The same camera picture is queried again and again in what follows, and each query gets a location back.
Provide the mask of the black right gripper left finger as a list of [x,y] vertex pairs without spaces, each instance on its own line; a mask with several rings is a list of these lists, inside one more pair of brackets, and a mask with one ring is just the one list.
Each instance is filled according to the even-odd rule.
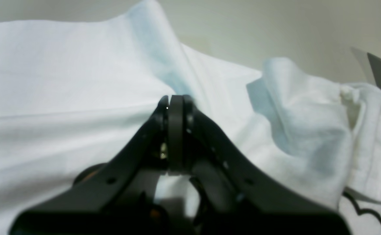
[[150,118],[108,163],[84,170],[73,187],[25,210],[11,235],[165,235],[166,211],[153,203],[166,134],[169,99],[163,96]]

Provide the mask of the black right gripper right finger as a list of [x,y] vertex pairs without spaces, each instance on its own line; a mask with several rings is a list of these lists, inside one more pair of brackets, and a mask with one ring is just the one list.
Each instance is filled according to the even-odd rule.
[[171,173],[191,176],[206,211],[202,235],[349,235],[334,210],[256,168],[189,95],[168,101]]

